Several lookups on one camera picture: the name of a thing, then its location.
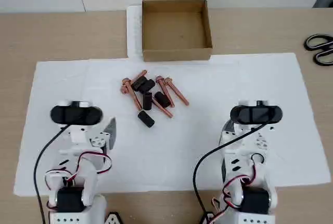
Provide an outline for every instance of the white paper sheet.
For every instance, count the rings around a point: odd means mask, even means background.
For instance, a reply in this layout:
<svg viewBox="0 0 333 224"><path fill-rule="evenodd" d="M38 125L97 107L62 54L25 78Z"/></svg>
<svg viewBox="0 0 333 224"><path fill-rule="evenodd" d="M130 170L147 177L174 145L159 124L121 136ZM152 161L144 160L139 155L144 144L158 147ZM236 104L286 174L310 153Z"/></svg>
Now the white paper sheet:
<svg viewBox="0 0 333 224"><path fill-rule="evenodd" d="M169 119L156 108L148 129L137 118L121 80L147 69L148 78L170 76L190 101L186 107L172 94L176 107ZM32 170L42 146L59 130L49 118L61 99L89 100L105 120L117 118L117 140L110 152L113 168L101 175L101 192L192 190L198 159L217 146L221 128L239 100L269 100L284 113L276 131L263 130L270 144L268 166L276 186L319 184L330 172L314 122L297 59L292 53L212 56L210 61L144 63L120 60L51 61L36 69L22 138L14 192L34 195ZM47 193L43 173L53 164L59 139L43 156L38 183ZM221 156L212 155L199 169L200 189L221 188Z"/></svg>

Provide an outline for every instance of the copper bolt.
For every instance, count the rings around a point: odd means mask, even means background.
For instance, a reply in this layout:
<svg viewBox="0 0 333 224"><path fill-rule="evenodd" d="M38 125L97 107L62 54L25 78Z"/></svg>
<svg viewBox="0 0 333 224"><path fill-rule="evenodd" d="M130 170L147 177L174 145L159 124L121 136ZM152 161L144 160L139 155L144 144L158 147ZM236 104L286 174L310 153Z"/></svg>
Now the copper bolt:
<svg viewBox="0 0 333 224"><path fill-rule="evenodd" d="M129 93L129 90L127 89L126 86L122 85L121 88L120 88L120 91L121 93L123 94L128 94ZM153 97L152 98L152 102L163 112L165 113L167 116L169 116L170 118L173 117L173 115L165 108L163 108L156 100L155 98Z"/></svg>
<svg viewBox="0 0 333 224"><path fill-rule="evenodd" d="M144 69L143 71L140 72L140 74L138 74L134 79L131 80L131 85L137 80L139 79L140 77L143 77L147 74L147 70Z"/></svg>
<svg viewBox="0 0 333 224"><path fill-rule="evenodd" d="M170 103L171 103L171 107L174 108L175 104L173 103L173 100L168 92L167 87L164 84L164 78L162 76L157 76L156 77L156 82L160 85L163 93L167 96L167 98L169 99Z"/></svg>
<svg viewBox="0 0 333 224"><path fill-rule="evenodd" d="M185 98L185 96L183 96L183 94L172 83L172 79L171 78L169 78L169 77L165 78L164 82L165 82L166 85L168 85L175 92L175 94L183 101L183 103L186 106L189 105L188 100Z"/></svg>
<svg viewBox="0 0 333 224"><path fill-rule="evenodd" d="M139 111L141 111L142 110L142 106L141 106L138 98L136 97L135 92L133 91L133 89L131 87L131 81L130 81L130 79L129 78L124 78L122 82L123 82L123 85L127 88L129 94L131 95L131 97L132 97L132 99L133 99L133 101L135 103L135 106L137 107L137 109Z"/></svg>
<svg viewBox="0 0 333 224"><path fill-rule="evenodd" d="M120 87L120 92L121 92L122 94L128 94L128 93L129 93L129 90L126 88L125 85L122 85L122 86Z"/></svg>
<svg viewBox="0 0 333 224"><path fill-rule="evenodd" d="M163 112L163 113L165 113L167 116L169 116L170 118L172 118L173 117L173 115L170 113L170 111L168 111L167 109L165 109L165 108L163 108L162 106L161 106L161 104L159 104L156 100L155 100L155 98L153 97L152 98L152 102Z"/></svg>

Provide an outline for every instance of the table surface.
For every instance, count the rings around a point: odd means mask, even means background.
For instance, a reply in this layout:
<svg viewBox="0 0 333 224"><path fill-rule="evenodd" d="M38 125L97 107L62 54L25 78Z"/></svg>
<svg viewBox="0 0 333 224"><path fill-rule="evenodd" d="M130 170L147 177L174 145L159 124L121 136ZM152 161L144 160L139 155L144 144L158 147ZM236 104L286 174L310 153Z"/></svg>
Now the table surface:
<svg viewBox="0 0 333 224"><path fill-rule="evenodd" d="M302 44L314 33L333 34L333 9L212 9L209 13L214 54L296 53L332 171L333 67L315 65L313 53ZM1 14L0 55L1 222L41 223L37 199L12 192L36 62L126 57L126 14ZM214 194L202 193L206 204ZM331 183L279 188L278 197L279 224L333 221ZM198 223L201 218L192 191L109 194L107 199L108 209L118 211L124 223Z"/></svg>

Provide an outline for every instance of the black rubber spacer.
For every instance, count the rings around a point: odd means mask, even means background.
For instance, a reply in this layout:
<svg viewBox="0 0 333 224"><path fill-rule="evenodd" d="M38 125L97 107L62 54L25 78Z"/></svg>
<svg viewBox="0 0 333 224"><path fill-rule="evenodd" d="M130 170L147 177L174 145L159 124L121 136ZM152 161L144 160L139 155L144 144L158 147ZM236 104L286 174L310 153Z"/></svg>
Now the black rubber spacer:
<svg viewBox="0 0 333 224"><path fill-rule="evenodd" d="M156 101L161 104L161 106L163 108L169 107L171 105L171 102L169 100L169 98L164 95L162 92L156 92L156 94L154 95Z"/></svg>
<svg viewBox="0 0 333 224"><path fill-rule="evenodd" d="M144 94L151 90L155 86L155 82L152 79L147 80L144 84L139 87L139 91Z"/></svg>
<svg viewBox="0 0 333 224"><path fill-rule="evenodd" d="M151 110L151 103L152 103L152 93L146 92L143 95L143 108L144 110Z"/></svg>
<svg viewBox="0 0 333 224"><path fill-rule="evenodd" d="M155 121L143 110L140 111L137 116L149 128L151 128L155 124Z"/></svg>
<svg viewBox="0 0 333 224"><path fill-rule="evenodd" d="M142 76L142 77L139 77L135 82L133 82L132 84L132 89L134 91L138 91L139 90L139 87L144 84L145 82L147 81L147 78Z"/></svg>

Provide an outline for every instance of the open cardboard box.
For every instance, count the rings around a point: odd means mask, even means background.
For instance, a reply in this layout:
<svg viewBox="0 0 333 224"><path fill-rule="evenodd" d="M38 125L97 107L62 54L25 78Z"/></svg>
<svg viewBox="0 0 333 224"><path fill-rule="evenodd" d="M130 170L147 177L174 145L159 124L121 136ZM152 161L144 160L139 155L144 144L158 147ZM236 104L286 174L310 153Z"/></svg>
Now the open cardboard box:
<svg viewBox="0 0 333 224"><path fill-rule="evenodd" d="M143 0L142 17L144 61L210 58L206 0Z"/></svg>

